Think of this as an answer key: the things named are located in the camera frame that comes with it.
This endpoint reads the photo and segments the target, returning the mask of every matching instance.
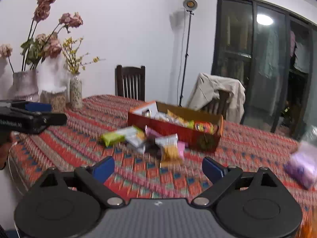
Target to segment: chair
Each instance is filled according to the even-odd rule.
[[[116,68],[118,96],[145,100],[145,66]]]
[[[229,107],[229,103],[227,100],[230,96],[229,91],[218,90],[219,99],[213,98],[207,105],[203,106],[201,111],[205,111],[212,114],[222,114],[223,119],[226,119],[227,109]]]

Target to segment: tablecloth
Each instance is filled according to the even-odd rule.
[[[192,200],[212,185],[202,172],[202,159],[208,155],[224,166],[236,165],[256,172],[269,167],[302,206],[310,211],[316,205],[315,188],[304,190],[283,170],[297,142],[269,132],[224,122],[223,136],[214,154],[187,149],[185,164],[159,168],[155,158],[127,149],[125,143],[106,148],[102,133],[127,125],[127,112],[142,102],[98,95],[85,98],[80,110],[66,109],[67,125],[49,127],[40,135],[20,134],[12,149],[12,159],[26,183],[31,186],[49,167],[72,171],[81,165],[93,165],[106,156],[115,159],[115,172],[105,185],[129,198],[186,197]]]

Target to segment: cardboard box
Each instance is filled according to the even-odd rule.
[[[185,120],[211,122],[219,127],[215,134],[205,133],[173,123],[142,116],[142,112],[146,110],[150,110],[152,115],[155,115],[157,112],[167,113],[167,110],[170,110]],[[214,115],[202,111],[194,111],[188,108],[152,101],[130,110],[128,112],[128,125],[135,125],[141,129],[144,129],[147,125],[164,136],[177,133],[179,140],[187,142],[190,148],[212,153],[216,150],[222,135],[223,117],[221,114]]]

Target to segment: gray ribbed panel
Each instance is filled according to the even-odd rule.
[[[109,210],[84,238],[233,238],[205,209],[185,199],[132,199],[122,209]]]

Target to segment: floor lamp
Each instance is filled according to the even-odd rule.
[[[193,10],[195,10],[197,8],[197,2],[196,2],[196,0],[185,0],[183,2],[183,6],[184,6],[185,10],[189,12],[189,24],[188,24],[188,36],[187,36],[187,46],[186,46],[186,54],[185,54],[184,73],[183,73],[183,83],[182,83],[182,89],[180,92],[180,106],[182,106],[182,99],[183,99],[185,72],[186,72],[186,64],[187,64],[187,57],[188,57],[189,34],[191,32],[191,16],[194,15]]]

